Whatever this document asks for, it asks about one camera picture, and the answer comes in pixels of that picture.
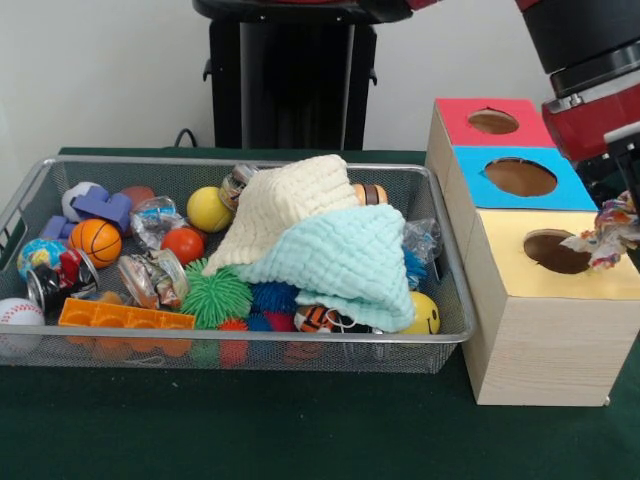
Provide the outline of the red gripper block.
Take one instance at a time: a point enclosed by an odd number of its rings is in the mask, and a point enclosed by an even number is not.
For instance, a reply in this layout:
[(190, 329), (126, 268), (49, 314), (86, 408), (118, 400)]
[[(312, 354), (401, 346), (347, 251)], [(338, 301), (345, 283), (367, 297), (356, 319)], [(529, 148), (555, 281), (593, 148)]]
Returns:
[[(542, 105), (542, 118), (560, 153), (570, 161), (584, 161), (606, 152), (604, 135), (639, 121), (639, 85), (568, 109), (552, 102)], [(628, 144), (616, 163), (632, 198), (639, 197), (634, 160), (639, 150)]]

